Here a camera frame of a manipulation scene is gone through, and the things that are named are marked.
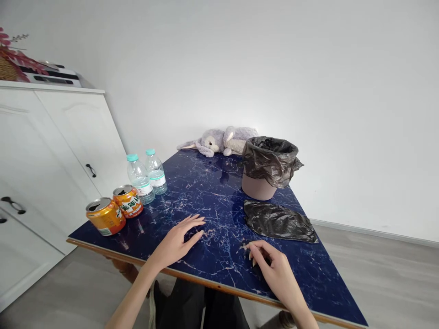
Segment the blue marble table top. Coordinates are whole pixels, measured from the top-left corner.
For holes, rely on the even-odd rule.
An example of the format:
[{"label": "blue marble table top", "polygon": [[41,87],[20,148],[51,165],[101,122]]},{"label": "blue marble table top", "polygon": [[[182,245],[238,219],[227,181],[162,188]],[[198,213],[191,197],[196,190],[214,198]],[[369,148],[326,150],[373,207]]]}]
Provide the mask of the blue marble table top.
[{"label": "blue marble table top", "polygon": [[[243,248],[250,241],[264,239],[287,255],[313,312],[367,326],[321,242],[267,238],[247,227],[243,203],[249,197],[241,190],[240,156],[216,153],[213,158],[206,158],[189,149],[178,151],[163,165],[168,191],[156,196],[139,216],[128,219],[120,233],[104,237],[91,222],[86,222],[70,238],[147,260],[175,224],[199,213],[206,217],[206,224],[194,228],[188,237],[198,229],[205,233],[171,269],[277,301],[257,266],[252,268],[248,250]],[[278,189],[269,202],[305,215],[290,187]]]}]

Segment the orange soda can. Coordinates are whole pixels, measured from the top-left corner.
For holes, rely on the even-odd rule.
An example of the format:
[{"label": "orange soda can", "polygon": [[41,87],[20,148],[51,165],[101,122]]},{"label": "orange soda can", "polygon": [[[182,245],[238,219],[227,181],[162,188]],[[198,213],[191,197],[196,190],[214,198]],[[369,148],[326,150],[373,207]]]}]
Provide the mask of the orange soda can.
[{"label": "orange soda can", "polygon": [[120,208],[109,197],[90,202],[86,207],[86,215],[103,236],[118,233],[127,223]]},{"label": "orange soda can", "polygon": [[133,218],[143,210],[143,204],[132,185],[122,185],[113,191],[113,200],[117,203],[125,218]]}]

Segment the table leg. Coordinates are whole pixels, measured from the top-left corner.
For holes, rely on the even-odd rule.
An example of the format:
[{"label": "table leg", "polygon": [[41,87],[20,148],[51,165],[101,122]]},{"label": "table leg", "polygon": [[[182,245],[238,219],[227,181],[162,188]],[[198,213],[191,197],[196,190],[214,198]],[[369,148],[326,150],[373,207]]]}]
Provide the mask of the table leg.
[{"label": "table leg", "polygon": [[280,311],[259,329],[291,329],[295,328],[293,317],[289,312]]},{"label": "table leg", "polygon": [[125,277],[125,279],[127,279],[131,283],[134,283],[137,275],[139,274],[139,271],[133,264],[121,260],[116,260],[107,256],[105,256],[105,258],[111,260],[114,267],[116,267],[119,270],[120,274],[122,274]]}]

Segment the cabinet handle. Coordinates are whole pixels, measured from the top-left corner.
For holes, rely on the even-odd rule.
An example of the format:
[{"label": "cabinet handle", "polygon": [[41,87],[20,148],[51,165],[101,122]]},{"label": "cabinet handle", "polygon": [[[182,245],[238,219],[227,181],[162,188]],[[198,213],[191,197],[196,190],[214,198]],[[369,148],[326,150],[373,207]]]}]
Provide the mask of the cabinet handle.
[{"label": "cabinet handle", "polygon": [[26,210],[23,210],[23,207],[19,203],[13,202],[11,200],[11,198],[8,197],[8,196],[4,196],[3,198],[1,198],[1,200],[4,201],[4,202],[10,203],[11,207],[14,208],[15,210],[17,210],[17,213],[19,215],[22,215],[22,214],[24,214],[26,212]]},{"label": "cabinet handle", "polygon": [[90,171],[91,171],[91,173],[93,174],[92,177],[95,178],[95,177],[96,177],[96,174],[95,174],[95,172],[94,172],[94,169],[93,169],[89,164],[86,164],[86,167],[90,168]]}]

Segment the hand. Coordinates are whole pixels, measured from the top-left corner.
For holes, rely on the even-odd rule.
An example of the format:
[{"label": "hand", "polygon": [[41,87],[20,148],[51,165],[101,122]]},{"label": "hand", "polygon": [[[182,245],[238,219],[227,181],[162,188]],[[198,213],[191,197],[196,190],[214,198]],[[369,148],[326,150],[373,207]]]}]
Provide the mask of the hand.
[{"label": "hand", "polygon": [[286,308],[291,313],[292,308],[308,308],[287,256],[263,240],[250,242],[247,246],[250,248],[250,259],[254,258],[270,289]]},{"label": "hand", "polygon": [[160,272],[165,267],[174,264],[180,260],[187,252],[200,240],[204,231],[197,232],[184,243],[184,235],[193,227],[204,225],[204,217],[199,215],[189,216],[171,228],[165,238],[160,242],[152,255],[149,257],[147,263],[151,264]]}]

